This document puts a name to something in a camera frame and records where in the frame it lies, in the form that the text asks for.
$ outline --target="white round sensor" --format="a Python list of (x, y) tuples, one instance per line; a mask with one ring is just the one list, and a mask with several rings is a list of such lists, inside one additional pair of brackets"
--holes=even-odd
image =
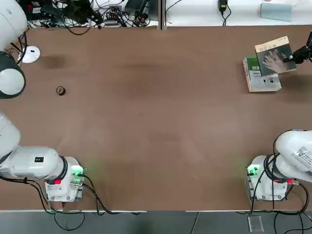
[(6, 95), (18, 94), (24, 87), (22, 73), (15, 69), (4, 69), (0, 72), (0, 91)]
[(26, 53), (23, 57), (23, 63), (33, 63), (36, 62), (40, 58), (41, 52), (38, 47), (35, 46), (27, 46)]

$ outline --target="power adapter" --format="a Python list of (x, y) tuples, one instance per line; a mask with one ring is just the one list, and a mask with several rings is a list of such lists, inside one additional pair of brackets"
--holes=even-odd
[(221, 12), (221, 15), (225, 12), (227, 4), (228, 0), (219, 0), (219, 11)]

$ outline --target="gray floor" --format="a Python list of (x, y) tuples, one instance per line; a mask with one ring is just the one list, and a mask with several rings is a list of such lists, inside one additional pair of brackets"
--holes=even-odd
[[(86, 214), (84, 224), (72, 234), (189, 234), (197, 213), (186, 212), (148, 212), (138, 216), (133, 214), (117, 214), (97, 216)], [(261, 213), (264, 233), (274, 234), (274, 213)], [(67, 228), (73, 228), (82, 220), (82, 215), (57, 215), (57, 220)], [(303, 215), (305, 227), (312, 223)], [(0, 229), (2, 234), (64, 234), (46, 213), (0, 213)], [(277, 233), (283, 234), (291, 228), (300, 228), (297, 216), (277, 217)], [(193, 234), (248, 234), (247, 215), (233, 212), (200, 213)]]

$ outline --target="small round object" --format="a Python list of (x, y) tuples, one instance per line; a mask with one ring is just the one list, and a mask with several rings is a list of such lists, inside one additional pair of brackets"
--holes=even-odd
[(66, 89), (62, 86), (59, 86), (57, 88), (57, 94), (60, 95), (60, 96), (63, 96), (64, 94), (66, 93)]

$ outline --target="green book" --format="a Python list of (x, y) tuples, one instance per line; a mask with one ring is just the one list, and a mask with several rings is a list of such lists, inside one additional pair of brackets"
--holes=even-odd
[(261, 75), (256, 55), (246, 56), (243, 60), (243, 65), (249, 92), (271, 92), (282, 88), (278, 74), (268, 77)]

